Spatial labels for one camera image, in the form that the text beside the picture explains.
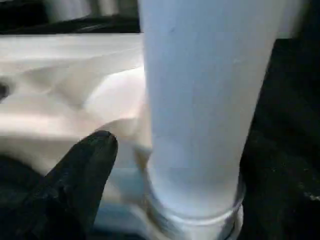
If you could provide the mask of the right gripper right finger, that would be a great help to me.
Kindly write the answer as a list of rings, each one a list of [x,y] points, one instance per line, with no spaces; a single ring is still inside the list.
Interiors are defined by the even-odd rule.
[[[246,185],[241,240],[320,238],[320,175],[305,159],[248,141],[240,169]]]

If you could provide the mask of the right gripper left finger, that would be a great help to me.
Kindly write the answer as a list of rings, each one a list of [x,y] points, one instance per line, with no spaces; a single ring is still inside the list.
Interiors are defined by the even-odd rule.
[[[87,239],[118,148],[109,131],[95,131],[73,145],[20,203],[0,215],[0,238]]]

